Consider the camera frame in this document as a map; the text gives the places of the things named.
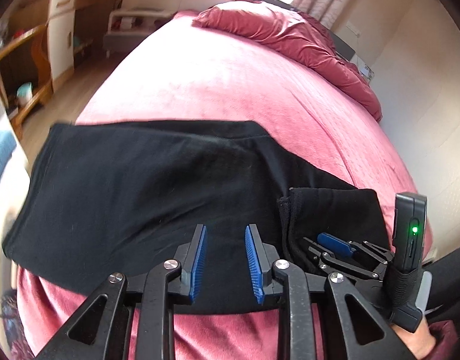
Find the person right hand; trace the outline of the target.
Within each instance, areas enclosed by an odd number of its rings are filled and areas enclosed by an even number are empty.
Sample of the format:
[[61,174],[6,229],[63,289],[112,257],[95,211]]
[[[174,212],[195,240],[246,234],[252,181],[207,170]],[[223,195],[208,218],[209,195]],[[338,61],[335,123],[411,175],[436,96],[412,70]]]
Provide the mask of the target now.
[[391,328],[416,359],[426,358],[437,344],[437,339],[431,334],[426,318],[422,318],[419,326],[413,333],[395,324],[392,324]]

